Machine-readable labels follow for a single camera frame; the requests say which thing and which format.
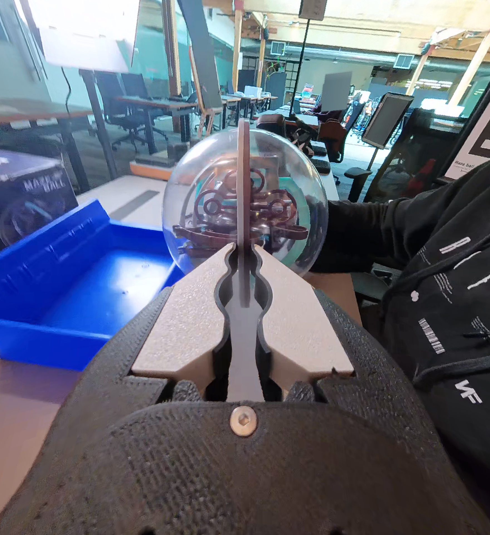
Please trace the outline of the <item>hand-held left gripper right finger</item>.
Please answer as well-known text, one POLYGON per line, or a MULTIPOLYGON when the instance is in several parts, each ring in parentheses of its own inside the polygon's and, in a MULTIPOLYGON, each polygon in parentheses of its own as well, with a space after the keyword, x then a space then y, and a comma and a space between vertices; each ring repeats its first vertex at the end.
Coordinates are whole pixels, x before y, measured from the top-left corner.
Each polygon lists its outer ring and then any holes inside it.
POLYGON ((313 286, 253 246, 255 300, 261 307, 255 358, 263 389, 289 391, 331 375, 351 377, 354 366, 313 286))

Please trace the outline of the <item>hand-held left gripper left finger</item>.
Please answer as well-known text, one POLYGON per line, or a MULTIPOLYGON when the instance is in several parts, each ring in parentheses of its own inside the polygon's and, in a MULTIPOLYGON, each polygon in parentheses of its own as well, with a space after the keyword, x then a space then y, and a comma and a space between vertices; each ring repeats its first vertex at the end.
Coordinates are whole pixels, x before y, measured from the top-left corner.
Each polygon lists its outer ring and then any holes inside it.
POLYGON ((234 252, 235 244, 225 245, 172 287, 133 362, 134 376, 187 380, 205 393, 216 377, 215 355, 229 337, 219 292, 234 252))

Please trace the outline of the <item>blue plastic bin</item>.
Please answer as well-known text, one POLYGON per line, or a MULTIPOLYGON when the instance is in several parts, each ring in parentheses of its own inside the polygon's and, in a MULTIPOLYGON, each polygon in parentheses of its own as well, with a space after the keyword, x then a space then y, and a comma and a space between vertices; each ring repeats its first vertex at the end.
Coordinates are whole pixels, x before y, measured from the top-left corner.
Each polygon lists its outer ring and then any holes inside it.
POLYGON ((161 230, 91 200, 0 252, 0 359, 82 371, 183 276, 161 230))

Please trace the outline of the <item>clear plastic maze ball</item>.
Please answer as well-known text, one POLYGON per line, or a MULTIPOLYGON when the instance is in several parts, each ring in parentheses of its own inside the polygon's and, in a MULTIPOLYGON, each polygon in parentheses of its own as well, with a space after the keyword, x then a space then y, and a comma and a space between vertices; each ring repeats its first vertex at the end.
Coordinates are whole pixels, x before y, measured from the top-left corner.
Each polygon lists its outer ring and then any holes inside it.
POLYGON ((168 249, 187 275, 227 244, 231 274, 220 300, 229 337, 215 355, 215 380, 206 398, 315 402, 314 384, 289 391, 263 389, 256 365, 261 307, 255 300, 253 246, 260 246, 302 279, 319 255, 328 228, 328 202, 318 172, 302 151, 276 134, 235 130, 196 144, 166 186, 162 224, 168 249))

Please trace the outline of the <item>person's right forearm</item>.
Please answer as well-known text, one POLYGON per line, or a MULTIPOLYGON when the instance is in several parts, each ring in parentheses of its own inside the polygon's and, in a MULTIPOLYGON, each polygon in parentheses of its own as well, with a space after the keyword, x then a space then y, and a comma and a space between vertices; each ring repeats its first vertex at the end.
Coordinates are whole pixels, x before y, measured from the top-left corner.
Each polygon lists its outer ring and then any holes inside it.
POLYGON ((329 201, 326 237, 310 271, 365 272, 385 258, 405 267, 430 239, 451 200, 442 188, 390 203, 329 201))

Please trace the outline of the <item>black strip on table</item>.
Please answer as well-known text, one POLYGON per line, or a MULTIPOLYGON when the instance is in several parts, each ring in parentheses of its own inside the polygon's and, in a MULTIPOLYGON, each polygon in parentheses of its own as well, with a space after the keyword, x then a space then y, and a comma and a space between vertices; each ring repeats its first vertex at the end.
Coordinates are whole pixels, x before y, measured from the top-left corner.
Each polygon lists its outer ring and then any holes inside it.
POLYGON ((132 200, 128 201, 126 204, 121 205, 119 208, 109 213, 109 218, 122 221, 159 194, 160 191, 146 190, 134 197, 132 200))

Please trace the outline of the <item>person's black sweatshirt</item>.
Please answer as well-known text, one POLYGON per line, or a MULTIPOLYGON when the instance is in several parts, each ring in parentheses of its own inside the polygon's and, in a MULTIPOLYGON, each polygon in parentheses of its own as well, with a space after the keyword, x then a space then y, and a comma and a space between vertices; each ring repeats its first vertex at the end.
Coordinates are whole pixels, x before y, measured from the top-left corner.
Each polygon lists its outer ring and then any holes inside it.
POLYGON ((490 161, 382 209, 382 242, 407 262, 382 303, 385 343, 490 501, 490 161))

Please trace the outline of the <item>grey desk with wooden edge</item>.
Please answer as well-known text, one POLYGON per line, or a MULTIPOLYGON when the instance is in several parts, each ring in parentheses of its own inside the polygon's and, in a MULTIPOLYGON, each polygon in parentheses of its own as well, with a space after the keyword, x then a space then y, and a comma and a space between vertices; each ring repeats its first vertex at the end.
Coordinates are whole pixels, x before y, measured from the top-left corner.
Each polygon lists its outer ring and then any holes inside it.
MULTIPOLYGON (((260 112, 255 115, 256 127, 265 130, 272 130, 276 124, 275 119, 271 116, 282 116, 286 122, 286 134, 290 140, 293 140, 298 130, 306 132, 310 135, 310 147, 314 151, 314 158, 325 161, 326 164, 322 167, 320 175, 322 176, 323 185, 325 187, 328 199, 330 201, 338 201, 337 185, 340 180, 334 176, 331 169, 331 162, 327 156, 326 145, 318 139, 318 128, 320 122, 318 117, 314 115, 298 114, 290 117, 289 110, 285 106, 283 109, 274 111, 260 112)), ((167 181, 172 173, 177 162, 181 156, 168 156, 166 151, 161 153, 138 156, 130 163, 130 170, 132 174, 152 179, 161 179, 167 181)))

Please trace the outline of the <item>brown office chair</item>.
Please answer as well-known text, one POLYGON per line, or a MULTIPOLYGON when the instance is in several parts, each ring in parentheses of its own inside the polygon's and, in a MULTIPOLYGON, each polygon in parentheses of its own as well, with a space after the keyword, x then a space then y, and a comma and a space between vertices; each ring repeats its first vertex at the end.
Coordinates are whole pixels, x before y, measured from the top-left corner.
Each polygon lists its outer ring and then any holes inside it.
POLYGON ((327 156, 331 163, 342 163, 346 139, 363 108, 364 104, 355 104, 345 126, 334 119, 329 119, 328 121, 320 123, 318 127, 318 139, 326 145, 327 156))

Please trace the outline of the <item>dark blue cardboard box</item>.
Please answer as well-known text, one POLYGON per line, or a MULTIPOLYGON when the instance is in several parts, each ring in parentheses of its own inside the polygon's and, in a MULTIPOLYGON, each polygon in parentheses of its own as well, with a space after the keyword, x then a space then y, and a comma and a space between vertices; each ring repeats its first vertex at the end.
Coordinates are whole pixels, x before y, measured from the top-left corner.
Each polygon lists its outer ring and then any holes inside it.
POLYGON ((0 149, 0 251, 77 206, 61 159, 0 149))

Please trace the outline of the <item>bright light panel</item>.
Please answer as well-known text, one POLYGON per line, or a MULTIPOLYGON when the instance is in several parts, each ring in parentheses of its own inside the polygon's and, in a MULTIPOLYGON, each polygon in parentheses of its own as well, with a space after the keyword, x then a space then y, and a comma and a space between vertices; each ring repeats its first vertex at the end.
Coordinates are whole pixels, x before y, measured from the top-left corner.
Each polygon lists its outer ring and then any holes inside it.
POLYGON ((127 73, 140 1, 15 1, 48 64, 127 73))

